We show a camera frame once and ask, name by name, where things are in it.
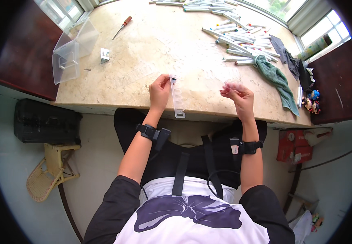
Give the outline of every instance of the hand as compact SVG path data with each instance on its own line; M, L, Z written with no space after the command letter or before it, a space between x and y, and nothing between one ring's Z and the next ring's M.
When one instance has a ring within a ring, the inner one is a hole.
M161 116L162 112L168 103L169 92L170 92L170 80L169 74L160 75L153 84L149 85L150 92L150 110L155 113L159 113Z
M253 92L242 84L225 83L223 90L219 91L225 98L230 98L236 105L238 118L242 122L254 121Z

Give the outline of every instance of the wicker chair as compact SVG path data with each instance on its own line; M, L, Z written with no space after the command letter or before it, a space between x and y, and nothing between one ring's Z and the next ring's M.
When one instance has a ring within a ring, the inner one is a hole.
M68 164L68 160L70 159L72 153L80 149L80 145L74 146L61 146L61 145L50 145L44 144L44 158L42 161L36 166L36 168L32 171L32 173L28 176L27 179L27 191L32 199L37 202L42 202L46 200L49 196L51 190L55 188L60 183L63 183L67 180L77 178L80 175L75 174L70 165ZM65 150L74 150L70 151L67 154L65 159L62 158L62 151ZM47 169L43 171L42 164L46 162ZM64 169L66 166L69 168L71 172L71 176L64 177Z

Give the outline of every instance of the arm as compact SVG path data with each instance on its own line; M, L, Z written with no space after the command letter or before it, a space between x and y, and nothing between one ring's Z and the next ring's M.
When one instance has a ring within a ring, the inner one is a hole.
M242 141L258 141L259 133L253 114L253 92L241 84L226 83L220 93L223 97L233 100L236 105L238 118L242 122ZM263 184L263 157L260 148L256 150L256 154L242 156L240 174L242 194L254 186Z
M162 74L153 84L149 85L150 110L142 124L148 124L157 128L159 118L168 102L169 91L170 82L168 74ZM149 159L151 146L152 141L141 136L140 132L137 132L120 163L118 175L133 179L140 184L147 160Z
M258 141L253 114L253 92L240 84L226 84L221 95L230 98L242 122L242 140ZM288 226L275 193L263 184L263 157L261 149L255 154L244 154L241 163L240 204L253 222L267 228L270 243L295 243L294 232Z
M169 75L162 74L149 86L150 110L143 121L157 127L162 112L168 102ZM149 158L152 141L138 132L131 142L119 166L118 176L105 193L103 202L97 209L86 229L84 244L113 243L126 222L139 207L142 175Z

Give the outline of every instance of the wooden cabinet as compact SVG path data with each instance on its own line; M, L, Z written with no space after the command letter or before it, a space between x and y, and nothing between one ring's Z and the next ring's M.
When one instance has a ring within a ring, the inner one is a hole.
M52 51L62 30L28 0L12 22L0 53L0 84L47 100L55 100Z
M314 90L320 91L320 114L311 114L313 124L352 120L352 40L308 66L314 68Z

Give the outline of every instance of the gray cloth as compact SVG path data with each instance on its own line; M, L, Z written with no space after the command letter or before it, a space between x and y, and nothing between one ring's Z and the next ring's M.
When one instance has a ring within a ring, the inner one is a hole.
M299 60L300 59L295 59L291 55L290 52L287 51L286 47L284 46L282 40L280 38L277 38L276 36L270 35L271 36L271 43L272 46L274 47L275 51L280 54L280 61L282 61L283 64L288 64L288 69L291 71L291 74L293 74L294 78L296 80L299 79Z

